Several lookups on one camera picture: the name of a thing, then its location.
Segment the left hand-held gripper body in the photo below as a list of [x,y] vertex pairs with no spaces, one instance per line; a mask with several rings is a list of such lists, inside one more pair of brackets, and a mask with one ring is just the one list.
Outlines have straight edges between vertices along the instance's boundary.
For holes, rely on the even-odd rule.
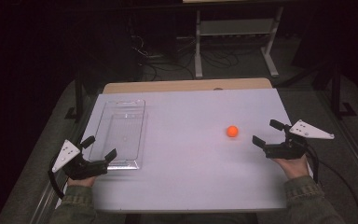
[[53,160],[51,172],[55,174],[63,169],[65,174],[74,180],[106,174],[109,162],[86,161],[83,158],[83,149],[80,144],[74,145],[71,141],[65,140],[58,156]]

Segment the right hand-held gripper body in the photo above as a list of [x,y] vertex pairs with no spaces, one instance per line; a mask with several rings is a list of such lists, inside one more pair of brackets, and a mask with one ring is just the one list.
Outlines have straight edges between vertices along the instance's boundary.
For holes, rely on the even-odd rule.
[[280,144],[265,145],[263,151],[269,159],[293,160],[301,158],[308,149],[308,139],[333,140],[332,133],[325,132],[300,119],[294,125],[287,125],[285,140]]

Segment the clear plastic tray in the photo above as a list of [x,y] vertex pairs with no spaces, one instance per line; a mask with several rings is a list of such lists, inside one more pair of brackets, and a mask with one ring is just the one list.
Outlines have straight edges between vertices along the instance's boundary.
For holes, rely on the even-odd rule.
[[95,142],[90,148],[89,160],[101,161],[114,149],[117,155],[109,162],[108,170],[140,169],[145,122],[144,100],[106,102],[98,126],[91,132]]

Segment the person's left hand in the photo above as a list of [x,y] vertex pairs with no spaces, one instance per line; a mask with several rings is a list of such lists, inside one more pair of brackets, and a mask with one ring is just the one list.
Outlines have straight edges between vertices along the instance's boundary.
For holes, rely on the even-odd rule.
[[92,177],[88,177],[88,178],[80,179],[80,180],[74,180],[72,178],[68,178],[67,185],[91,188],[94,185],[95,180],[96,180],[96,176],[92,176]]

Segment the person's right hand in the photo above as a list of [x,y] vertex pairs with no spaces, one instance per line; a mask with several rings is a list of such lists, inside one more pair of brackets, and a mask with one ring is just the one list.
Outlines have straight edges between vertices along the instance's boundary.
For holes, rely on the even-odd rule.
[[295,179],[310,174],[305,155],[299,159],[273,159],[273,161],[279,164],[288,179]]

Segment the black metal stand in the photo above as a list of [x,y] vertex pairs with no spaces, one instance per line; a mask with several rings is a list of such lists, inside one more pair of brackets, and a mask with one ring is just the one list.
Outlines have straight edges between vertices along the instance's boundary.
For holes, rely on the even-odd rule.
[[68,109],[65,118],[73,119],[75,122],[79,122],[84,113],[83,83],[82,76],[79,71],[76,72],[75,77],[75,98],[76,105]]
[[353,110],[351,105],[340,100],[341,74],[339,72],[339,65],[337,63],[334,63],[333,65],[331,85],[331,109],[334,115],[338,119],[342,119],[343,117],[356,116],[356,112]]

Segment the white board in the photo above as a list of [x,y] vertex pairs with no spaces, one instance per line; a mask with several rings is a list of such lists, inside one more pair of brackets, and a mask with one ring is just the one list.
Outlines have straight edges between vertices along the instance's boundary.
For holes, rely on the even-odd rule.
[[[142,166],[111,171],[93,187],[96,209],[112,213],[266,211],[285,206],[284,172],[252,143],[279,144],[270,127],[289,118],[274,89],[102,94],[91,113],[95,131],[106,102],[145,101]],[[227,127],[239,129],[227,136]]]

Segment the wooden table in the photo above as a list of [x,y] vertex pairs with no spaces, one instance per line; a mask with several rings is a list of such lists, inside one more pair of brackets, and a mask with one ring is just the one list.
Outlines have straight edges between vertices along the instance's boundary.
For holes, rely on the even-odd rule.
[[267,78],[198,79],[106,84],[103,93],[271,89]]

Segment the white metal desk frame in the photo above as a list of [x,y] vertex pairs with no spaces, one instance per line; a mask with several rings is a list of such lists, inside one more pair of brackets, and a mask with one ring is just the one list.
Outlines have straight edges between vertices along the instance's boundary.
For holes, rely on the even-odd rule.
[[278,7],[273,18],[268,19],[245,19],[245,20],[223,20],[203,21],[200,11],[196,18],[196,47],[195,47],[195,77],[202,78],[202,63],[200,55],[200,38],[213,35],[268,35],[268,43],[260,48],[264,61],[272,77],[278,77],[279,73],[273,62],[270,51],[277,34],[283,7]]

